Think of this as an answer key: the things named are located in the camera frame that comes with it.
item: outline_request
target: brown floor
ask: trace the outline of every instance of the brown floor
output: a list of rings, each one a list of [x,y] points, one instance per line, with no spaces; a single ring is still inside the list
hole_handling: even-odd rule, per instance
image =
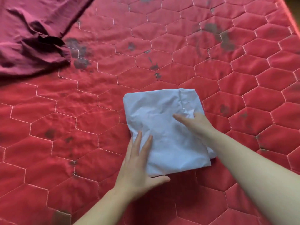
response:
[[[300,28],[300,0],[285,0]]]

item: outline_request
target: hexagon pattern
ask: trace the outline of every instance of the hexagon pattern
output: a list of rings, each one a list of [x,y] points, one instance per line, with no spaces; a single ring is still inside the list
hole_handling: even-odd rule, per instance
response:
[[[114,186],[130,92],[195,89],[215,128],[300,174],[300,39],[276,2],[95,0],[68,68],[1,83],[0,223],[71,224]],[[269,224],[218,158],[170,178],[118,225]]]

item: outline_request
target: hand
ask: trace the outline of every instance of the hand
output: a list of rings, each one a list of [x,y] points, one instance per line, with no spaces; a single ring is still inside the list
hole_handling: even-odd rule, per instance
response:
[[[134,142],[131,138],[114,187],[117,192],[128,197],[128,201],[136,200],[150,189],[170,181],[168,176],[151,178],[147,175],[145,168],[152,145],[152,136],[148,137],[139,152],[141,139],[142,132],[137,134]]]
[[[173,114],[173,117],[185,125],[190,132],[197,136],[206,146],[210,147],[213,137],[219,132],[216,130],[205,115],[194,113],[195,118],[186,118],[179,114]]]

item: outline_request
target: purple fabric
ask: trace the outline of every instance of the purple fabric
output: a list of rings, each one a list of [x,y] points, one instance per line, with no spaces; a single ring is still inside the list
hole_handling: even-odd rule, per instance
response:
[[[0,76],[33,75],[66,65],[61,38],[92,0],[0,0]]]

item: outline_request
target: white fabric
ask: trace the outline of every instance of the white fabric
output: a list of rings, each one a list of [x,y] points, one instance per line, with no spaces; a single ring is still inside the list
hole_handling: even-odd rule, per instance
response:
[[[143,132],[141,147],[153,136],[147,163],[150,176],[171,174],[210,166],[216,155],[204,146],[172,114],[194,118],[194,112],[204,114],[200,99],[193,89],[165,89],[127,93],[124,108],[128,127],[135,140]]]

